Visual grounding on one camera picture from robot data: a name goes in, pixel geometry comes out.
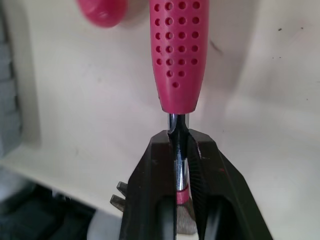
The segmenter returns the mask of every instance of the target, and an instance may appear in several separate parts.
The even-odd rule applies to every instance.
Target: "screwdriver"
[[[189,200],[186,119],[200,95],[208,27],[209,0],[150,0],[152,66],[162,109],[168,113],[178,204]]]

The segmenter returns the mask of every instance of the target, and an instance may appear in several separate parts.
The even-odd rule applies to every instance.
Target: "hole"
[[[196,65],[197,63],[198,63],[198,60],[197,60],[197,59],[194,58],[194,59],[191,60],[191,64],[192,64],[192,65]]]
[[[173,33],[172,32],[167,32],[166,35],[165,35],[165,38],[170,40],[174,37]]]
[[[184,53],[186,51],[186,48],[184,46],[179,47],[179,52]]]
[[[174,73],[169,70],[169,71],[166,72],[166,75],[167,75],[169,78],[171,78],[171,77],[174,75]]]
[[[200,2],[195,1],[192,6],[193,6],[194,9],[199,9],[200,8]]]
[[[179,23],[182,24],[182,25],[185,24],[186,23],[186,19],[184,17],[180,17],[179,18]]]
[[[194,31],[194,32],[192,33],[192,37],[193,37],[194,39],[197,39],[197,38],[199,37],[199,33],[198,33],[197,31]]]
[[[179,8],[180,8],[180,9],[185,9],[186,6],[187,6],[187,5],[186,5],[186,3],[185,3],[184,1],[182,1],[182,2],[179,3]]]
[[[196,17],[192,18],[192,22],[194,24],[198,24],[200,22],[200,19],[196,16]]]
[[[165,24],[167,24],[168,26],[170,26],[173,23],[174,23],[174,20],[171,17],[167,17],[167,19],[165,20]]]
[[[174,87],[175,89],[177,89],[179,87],[179,83],[177,83],[176,81],[174,83],[172,83],[172,87]]]
[[[172,59],[168,59],[168,60],[166,61],[166,64],[167,64],[168,66],[171,66],[172,64],[174,64],[174,61],[173,61]]]
[[[184,32],[180,32],[180,33],[179,33],[179,38],[180,38],[180,39],[186,38],[186,34],[185,34]]]
[[[172,2],[167,2],[165,4],[165,9],[168,11],[170,11],[173,7],[174,7],[174,5],[172,4]]]
[[[192,52],[197,52],[198,51],[198,46],[194,45],[191,48]]]
[[[172,53],[174,51],[174,48],[172,46],[167,46],[165,50],[167,53]]]
[[[185,65],[185,64],[186,64],[186,61],[184,59],[179,60],[179,65]]]
[[[159,12],[159,10],[160,10],[160,5],[159,5],[159,4],[154,5],[154,10],[155,10],[156,12]]]
[[[160,38],[161,38],[160,32],[158,32],[158,33],[155,34],[155,38],[158,39],[158,40],[160,40]]]

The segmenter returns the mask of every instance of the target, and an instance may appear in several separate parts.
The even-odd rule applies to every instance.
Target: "black object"
[[[120,240],[176,239],[176,178],[167,131],[151,138],[126,189]],[[190,189],[200,240],[272,240],[241,173],[206,134],[189,130]]]
[[[37,186],[31,196],[0,215],[0,240],[85,240],[95,210],[77,201],[52,198]]]

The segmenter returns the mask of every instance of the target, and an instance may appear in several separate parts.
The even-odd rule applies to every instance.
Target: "dotted grip pattern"
[[[209,0],[150,0],[153,72],[163,111],[196,109],[205,73]]]

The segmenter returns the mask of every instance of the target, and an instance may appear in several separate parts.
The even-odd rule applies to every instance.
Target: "gray object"
[[[0,82],[0,157],[21,142],[21,118],[16,108],[16,96],[12,79]]]
[[[6,40],[5,25],[3,21],[2,11],[0,9],[0,43],[3,43],[5,40]]]
[[[0,64],[10,64],[11,60],[12,58],[9,44],[0,43]]]
[[[11,65],[0,63],[0,81],[11,78]]]

